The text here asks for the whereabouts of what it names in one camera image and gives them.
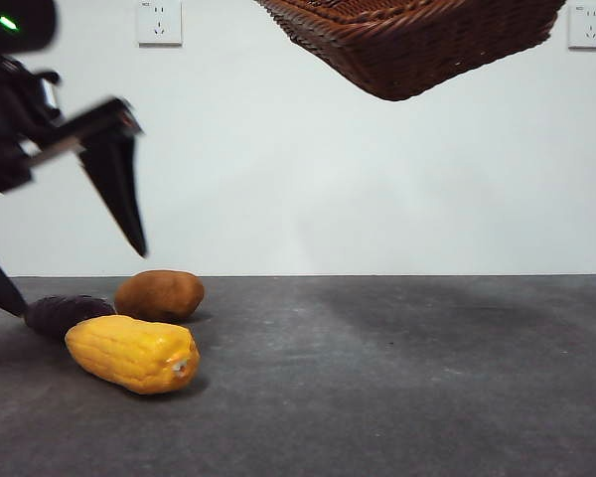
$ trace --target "wicker basket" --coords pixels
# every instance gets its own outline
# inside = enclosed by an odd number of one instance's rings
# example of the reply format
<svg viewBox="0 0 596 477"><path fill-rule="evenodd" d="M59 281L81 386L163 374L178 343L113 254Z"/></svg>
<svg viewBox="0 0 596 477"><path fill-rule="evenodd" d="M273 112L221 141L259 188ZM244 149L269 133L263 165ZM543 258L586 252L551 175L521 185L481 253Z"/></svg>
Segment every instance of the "wicker basket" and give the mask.
<svg viewBox="0 0 596 477"><path fill-rule="evenodd" d="M294 43L402 100L544 42L564 0L256 0Z"/></svg>

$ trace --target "white wall outlet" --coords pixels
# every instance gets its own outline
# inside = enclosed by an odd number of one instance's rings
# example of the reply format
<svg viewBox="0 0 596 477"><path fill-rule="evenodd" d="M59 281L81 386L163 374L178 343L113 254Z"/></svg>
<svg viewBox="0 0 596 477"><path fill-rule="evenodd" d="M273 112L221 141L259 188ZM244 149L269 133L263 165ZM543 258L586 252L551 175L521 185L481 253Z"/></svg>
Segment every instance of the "white wall outlet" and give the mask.
<svg viewBox="0 0 596 477"><path fill-rule="evenodd" d="M596 5L572 3L569 6L569 48L596 49Z"/></svg>
<svg viewBox="0 0 596 477"><path fill-rule="evenodd" d="M137 4L139 45L183 45L181 0L141 0Z"/></svg>

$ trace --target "brown potato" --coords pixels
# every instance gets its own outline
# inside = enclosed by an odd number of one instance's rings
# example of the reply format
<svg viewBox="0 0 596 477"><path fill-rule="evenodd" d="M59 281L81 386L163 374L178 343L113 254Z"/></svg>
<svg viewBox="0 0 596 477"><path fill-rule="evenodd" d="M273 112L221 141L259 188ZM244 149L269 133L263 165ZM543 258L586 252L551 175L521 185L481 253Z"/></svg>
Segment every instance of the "brown potato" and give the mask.
<svg viewBox="0 0 596 477"><path fill-rule="evenodd" d="M124 281L115 293L115 309L144 321L177 323L194 313L205 288L185 271L150 270Z"/></svg>

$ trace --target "dark gray tabletop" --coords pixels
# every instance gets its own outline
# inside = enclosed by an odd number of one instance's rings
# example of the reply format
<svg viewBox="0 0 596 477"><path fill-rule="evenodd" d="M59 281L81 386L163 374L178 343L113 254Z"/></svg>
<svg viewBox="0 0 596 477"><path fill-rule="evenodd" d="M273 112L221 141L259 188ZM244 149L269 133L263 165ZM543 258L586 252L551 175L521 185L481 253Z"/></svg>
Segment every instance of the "dark gray tabletop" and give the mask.
<svg viewBox="0 0 596 477"><path fill-rule="evenodd" d="M161 397L0 312L0 477L596 476L596 276L204 283L200 372Z"/></svg>

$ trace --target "yellow corn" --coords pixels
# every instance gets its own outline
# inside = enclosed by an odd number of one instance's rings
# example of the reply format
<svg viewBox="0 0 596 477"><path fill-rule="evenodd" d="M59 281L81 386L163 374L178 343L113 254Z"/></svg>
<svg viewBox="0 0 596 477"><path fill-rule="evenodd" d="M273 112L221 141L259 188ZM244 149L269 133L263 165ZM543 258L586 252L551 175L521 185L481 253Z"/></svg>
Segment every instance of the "yellow corn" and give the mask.
<svg viewBox="0 0 596 477"><path fill-rule="evenodd" d="M82 321L69 329L65 342L86 371L140 395L182 388L200 359L187 328L123 315Z"/></svg>

